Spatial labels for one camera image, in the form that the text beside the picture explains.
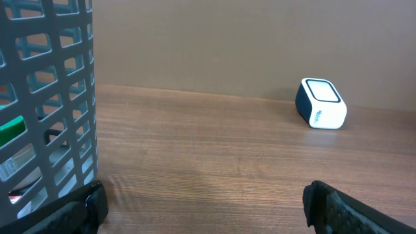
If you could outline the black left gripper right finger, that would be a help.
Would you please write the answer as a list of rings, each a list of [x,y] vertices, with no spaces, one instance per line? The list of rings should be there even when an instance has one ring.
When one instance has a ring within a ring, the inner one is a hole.
[[[415,234],[408,226],[359,200],[315,180],[306,186],[302,201],[306,222],[316,233]]]

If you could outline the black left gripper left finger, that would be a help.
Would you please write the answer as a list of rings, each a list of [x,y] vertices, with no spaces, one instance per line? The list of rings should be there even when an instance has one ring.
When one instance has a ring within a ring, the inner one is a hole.
[[[97,233],[108,213],[105,187],[95,180],[2,226],[1,234]]]

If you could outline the green-lidded white jar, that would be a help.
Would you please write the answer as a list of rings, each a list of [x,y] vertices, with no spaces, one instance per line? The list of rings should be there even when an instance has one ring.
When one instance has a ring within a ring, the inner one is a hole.
[[[11,120],[5,125],[1,126],[1,146],[9,143],[18,135],[26,130],[25,123],[21,116]],[[31,144],[22,147],[13,156],[10,156],[5,162],[1,163],[1,181],[8,179],[14,172],[17,172],[25,163],[29,162],[35,156]],[[35,168],[25,179],[20,181],[12,192],[25,189],[32,185],[41,176],[40,169]]]

